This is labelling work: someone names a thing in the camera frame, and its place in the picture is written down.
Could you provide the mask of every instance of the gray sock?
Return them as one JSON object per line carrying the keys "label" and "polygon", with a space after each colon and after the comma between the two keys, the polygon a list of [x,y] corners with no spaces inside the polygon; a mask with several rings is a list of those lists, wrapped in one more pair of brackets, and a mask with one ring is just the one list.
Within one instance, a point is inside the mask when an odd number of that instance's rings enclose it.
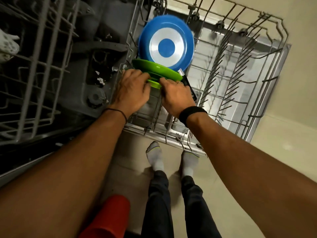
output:
{"label": "gray sock", "polygon": [[152,142],[147,148],[146,156],[154,171],[164,171],[162,150],[156,141]]}
{"label": "gray sock", "polygon": [[189,151],[182,152],[182,162],[183,162],[183,169],[182,169],[182,178],[184,176],[193,176],[194,168],[198,164],[198,155],[193,154]]}

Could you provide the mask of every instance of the red cup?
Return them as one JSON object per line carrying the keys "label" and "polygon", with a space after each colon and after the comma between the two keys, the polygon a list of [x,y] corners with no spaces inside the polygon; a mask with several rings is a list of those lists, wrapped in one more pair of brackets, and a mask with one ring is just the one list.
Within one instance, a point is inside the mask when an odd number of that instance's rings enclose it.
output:
{"label": "red cup", "polygon": [[110,196],[79,238],[123,238],[128,227],[129,212],[130,202],[127,198]]}

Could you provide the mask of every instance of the pants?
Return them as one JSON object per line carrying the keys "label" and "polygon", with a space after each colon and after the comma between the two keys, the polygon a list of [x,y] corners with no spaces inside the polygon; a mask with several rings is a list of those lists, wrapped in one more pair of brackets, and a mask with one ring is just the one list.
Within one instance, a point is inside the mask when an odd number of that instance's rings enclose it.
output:
{"label": "pants", "polygon": [[[191,176],[182,179],[182,195],[185,203],[185,221],[188,238],[221,238],[203,198],[203,191]],[[173,238],[171,198],[168,179],[163,171],[156,171],[149,187],[141,237]]]}

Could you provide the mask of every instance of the blue pan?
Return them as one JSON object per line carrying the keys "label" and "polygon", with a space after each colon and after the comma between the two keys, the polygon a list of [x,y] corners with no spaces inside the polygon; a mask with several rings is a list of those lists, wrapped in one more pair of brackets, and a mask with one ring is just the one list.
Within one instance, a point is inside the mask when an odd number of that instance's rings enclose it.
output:
{"label": "blue pan", "polygon": [[194,38],[186,23],[176,16],[153,18],[139,38],[139,56],[174,71],[185,70],[194,54]]}

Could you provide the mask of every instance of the open dishwasher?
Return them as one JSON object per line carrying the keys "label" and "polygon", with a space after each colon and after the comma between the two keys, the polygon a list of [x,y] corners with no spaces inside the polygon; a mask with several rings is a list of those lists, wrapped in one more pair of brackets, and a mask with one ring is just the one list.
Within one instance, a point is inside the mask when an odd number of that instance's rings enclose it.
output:
{"label": "open dishwasher", "polygon": [[[100,116],[143,27],[164,14],[192,30],[185,73],[197,105],[250,142],[290,49],[281,18],[229,0],[0,0],[0,174],[34,164]],[[205,154],[155,88],[124,130]]]}

